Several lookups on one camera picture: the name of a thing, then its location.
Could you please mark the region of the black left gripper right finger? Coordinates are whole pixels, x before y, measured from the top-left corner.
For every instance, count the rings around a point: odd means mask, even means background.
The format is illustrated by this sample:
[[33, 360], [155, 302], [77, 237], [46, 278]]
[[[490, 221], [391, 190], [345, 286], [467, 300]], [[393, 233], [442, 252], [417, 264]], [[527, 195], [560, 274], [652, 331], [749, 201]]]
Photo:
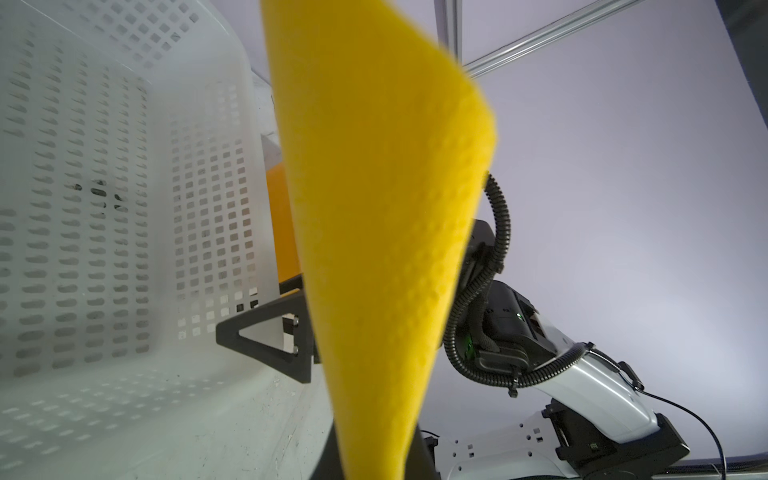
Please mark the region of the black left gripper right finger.
[[434, 433], [424, 432], [416, 425], [414, 437], [405, 463], [405, 480], [440, 480], [435, 466], [435, 448], [439, 437]]

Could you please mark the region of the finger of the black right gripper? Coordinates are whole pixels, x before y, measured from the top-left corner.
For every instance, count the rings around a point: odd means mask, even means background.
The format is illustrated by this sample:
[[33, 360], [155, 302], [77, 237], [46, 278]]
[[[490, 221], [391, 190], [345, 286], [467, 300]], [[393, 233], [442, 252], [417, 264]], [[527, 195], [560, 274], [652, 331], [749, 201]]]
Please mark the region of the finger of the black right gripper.
[[220, 322], [216, 342], [301, 384], [311, 382], [315, 339], [302, 290]]

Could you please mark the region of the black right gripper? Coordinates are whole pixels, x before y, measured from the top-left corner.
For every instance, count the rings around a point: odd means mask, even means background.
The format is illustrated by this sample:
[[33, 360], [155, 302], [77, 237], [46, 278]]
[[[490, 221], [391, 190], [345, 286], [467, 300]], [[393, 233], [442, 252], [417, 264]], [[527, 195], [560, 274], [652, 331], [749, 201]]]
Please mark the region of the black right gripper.
[[496, 237], [489, 223], [476, 219], [467, 244], [455, 295], [455, 307], [468, 309], [472, 302], [487, 302], [488, 287], [495, 276], [487, 275], [495, 251]]

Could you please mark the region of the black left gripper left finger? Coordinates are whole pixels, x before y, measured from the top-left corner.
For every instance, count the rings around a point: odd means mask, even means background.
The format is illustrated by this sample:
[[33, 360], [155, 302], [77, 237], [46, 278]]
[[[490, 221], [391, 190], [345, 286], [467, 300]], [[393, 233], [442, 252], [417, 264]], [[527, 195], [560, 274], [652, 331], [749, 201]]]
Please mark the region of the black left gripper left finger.
[[332, 424], [328, 438], [314, 467], [310, 480], [344, 480], [341, 454], [338, 445], [336, 425]]

